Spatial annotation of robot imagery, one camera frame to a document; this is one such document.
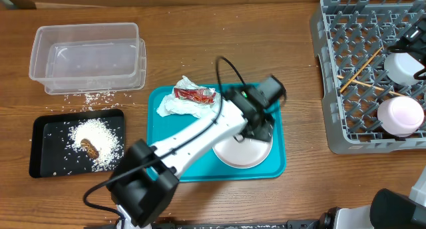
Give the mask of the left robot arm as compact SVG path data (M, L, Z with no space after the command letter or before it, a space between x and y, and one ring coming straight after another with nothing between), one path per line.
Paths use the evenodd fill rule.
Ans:
M209 150L234 167L261 163L272 149L274 117L268 109L286 89L269 76L257 86L230 87L217 111L152 145L131 146L107 188L120 212L117 228L145 228L170 204L180 177Z

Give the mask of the wooden chopstick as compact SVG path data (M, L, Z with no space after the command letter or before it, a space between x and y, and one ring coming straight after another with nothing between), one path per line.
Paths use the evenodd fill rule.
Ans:
M383 50L383 46L380 47L378 50L376 50L376 52L374 52L374 54L372 54L372 56L370 56L370 58L368 58L368 60L360 67L360 69L344 84L344 86L342 86L339 90L339 92L342 94L342 92L344 92L344 90L351 84L352 81L355 80L355 78L372 62L372 60L374 60L374 58L380 54L380 52Z
M337 76L337 78L338 79L343 79L344 77L343 76L341 76L341 75L338 75ZM377 87L377 86L374 86L374 85L370 85L370 84L367 84L367 83L364 83L364 82L361 82L361 81L357 81L357 80L352 80L351 81L351 83L354 83L354 84L357 84L357 85L362 85L362 86L365 86L365 87L369 87L369 88L374 88L375 90L377 90L377 91L382 91L382 92L384 92L385 91L385 89L382 89L381 87ZM391 94L391 95L394 95L394 96L398 96L398 97L404 97L405 95L402 95L402 94L400 94L400 93L396 93L396 92L394 92L394 91L389 91L388 92L389 94Z

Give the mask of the large white plate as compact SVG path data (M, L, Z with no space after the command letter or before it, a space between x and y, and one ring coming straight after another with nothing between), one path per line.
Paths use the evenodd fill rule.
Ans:
M237 141L227 138L213 146L215 155L233 168L252 168L263 162L272 150L273 140L264 142L255 139Z

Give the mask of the grey-white bowl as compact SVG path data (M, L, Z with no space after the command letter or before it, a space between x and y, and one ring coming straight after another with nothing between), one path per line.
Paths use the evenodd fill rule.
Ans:
M388 71L387 76L398 85L411 86L419 82L414 74L424 69L417 59L409 53L390 53L384 62L384 69Z

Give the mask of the small pink bowl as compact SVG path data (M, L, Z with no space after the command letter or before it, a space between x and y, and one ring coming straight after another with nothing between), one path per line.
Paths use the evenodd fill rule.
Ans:
M423 123L422 106L410 97L395 97L382 102L377 110L381 127L393 136L406 137L413 134Z

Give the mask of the brown food scrap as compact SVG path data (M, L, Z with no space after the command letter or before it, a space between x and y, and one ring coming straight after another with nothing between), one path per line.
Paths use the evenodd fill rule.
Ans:
M91 159L97 159L99 157L98 150L92 145L90 140L84 138L81 141L81 148L87 153L88 157Z

